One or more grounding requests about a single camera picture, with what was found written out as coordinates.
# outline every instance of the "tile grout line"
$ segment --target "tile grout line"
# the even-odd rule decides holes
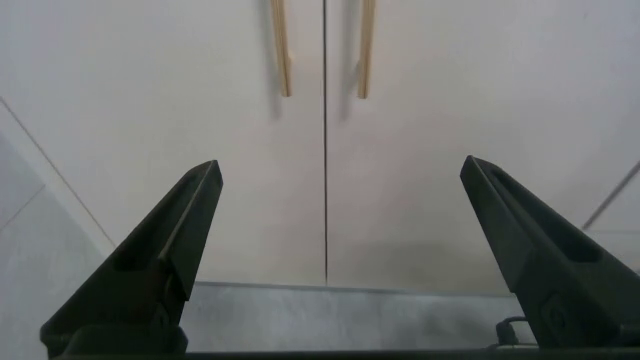
[[[45,187],[46,187],[46,185],[42,184],[42,185],[40,186],[40,188],[39,188],[39,189],[38,189],[38,190],[37,190],[33,195],[31,195],[31,197],[29,198],[29,200],[27,200],[27,202],[25,202],[25,203],[24,203],[24,205],[22,205],[22,206],[20,207],[20,209],[18,209],[18,211],[16,211],[16,213],[15,213],[15,214],[13,214],[13,215],[9,218],[9,220],[7,220],[7,222],[6,222],[4,225],[0,226],[0,234],[2,233],[2,230],[4,230],[4,228],[6,228],[6,227],[7,227],[7,225],[11,224],[11,222],[12,222],[15,218],[17,218],[17,217],[18,217],[18,215],[20,215],[20,213],[22,212],[22,210],[23,210],[24,208],[26,208],[26,207],[27,207],[27,205],[29,205],[29,204],[31,203],[31,200],[35,199],[35,197],[36,197],[36,196],[38,196],[38,194],[40,194],[40,193],[42,192],[42,190],[44,190],[44,188],[45,188]]]
[[[18,115],[13,112],[13,109],[11,109],[11,107],[9,106],[9,104],[5,101],[5,99],[0,96],[0,104],[3,105],[5,107],[5,109],[7,109],[7,112],[9,112],[9,114],[11,115],[11,117],[13,117],[13,120],[18,124],[18,126],[20,126],[20,128],[22,129],[22,131],[24,131],[24,133],[27,135],[27,137],[31,140],[31,142],[36,146],[36,148],[38,149],[38,151],[42,154],[42,156],[45,158],[45,160],[49,163],[49,165],[51,165],[51,168],[53,169],[53,171],[60,177],[60,179],[62,180],[62,182],[64,183],[64,185],[69,189],[69,191],[71,192],[71,194],[73,194],[73,197],[76,198],[76,200],[78,201],[78,203],[80,203],[80,206],[82,206],[82,208],[87,212],[87,214],[89,215],[89,217],[91,218],[91,220],[93,220],[93,222],[96,224],[96,226],[98,226],[98,229],[100,229],[100,231],[102,232],[102,234],[104,235],[104,237],[111,243],[111,245],[113,246],[113,248],[115,249],[117,246],[116,244],[113,242],[113,240],[111,240],[111,238],[109,237],[109,235],[107,235],[107,232],[104,230],[104,228],[102,227],[102,225],[100,225],[100,223],[98,222],[98,220],[93,216],[93,214],[91,213],[91,211],[89,211],[89,208],[87,208],[87,206],[85,205],[85,203],[80,199],[80,197],[78,196],[78,194],[76,193],[76,191],[71,187],[71,185],[69,185],[69,183],[67,182],[67,179],[64,178],[64,176],[62,176],[62,174],[60,173],[60,171],[58,171],[58,168],[53,164],[53,162],[51,161],[51,159],[49,158],[49,156],[44,152],[44,150],[42,149],[42,147],[40,146],[40,144],[38,144],[38,142],[33,138],[33,136],[31,135],[31,133],[29,132],[29,130],[27,130],[27,128],[22,124],[22,121],[20,121],[20,118],[18,118]]]

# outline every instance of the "cabinet handle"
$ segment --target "cabinet handle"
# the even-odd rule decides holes
[[[373,43],[373,15],[376,0],[362,0],[362,30],[360,32],[360,80],[358,97],[369,96],[369,78],[371,76],[371,44]]]
[[[284,0],[271,0],[273,35],[276,40],[278,71],[280,73],[280,91],[282,96],[291,96],[291,59],[287,44],[287,22],[284,14]]]

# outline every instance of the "cabinet door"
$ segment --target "cabinet door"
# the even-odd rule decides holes
[[[638,160],[637,1],[327,2],[333,286],[503,294],[459,180],[494,162],[581,226]]]
[[[189,168],[224,189],[198,280],[319,285],[322,1],[7,0],[0,95],[117,245]]]

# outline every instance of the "wooden handle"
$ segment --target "wooden handle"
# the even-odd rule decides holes
[[[371,44],[373,43],[373,18],[376,0],[362,0],[362,31],[360,33],[360,80],[358,97],[369,96],[369,78],[371,76]]]
[[[282,96],[291,96],[291,60],[287,44],[287,22],[284,15],[284,0],[271,0],[273,17],[273,35],[276,39],[278,71],[280,73],[280,91]]]

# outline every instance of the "white cabinet door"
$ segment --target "white cabinet door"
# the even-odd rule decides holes
[[[327,3],[328,283],[507,293],[459,180],[489,160],[581,226],[638,160],[640,2]]]
[[[6,0],[0,95],[117,245],[191,167],[224,188],[198,280],[322,285],[322,1]]]

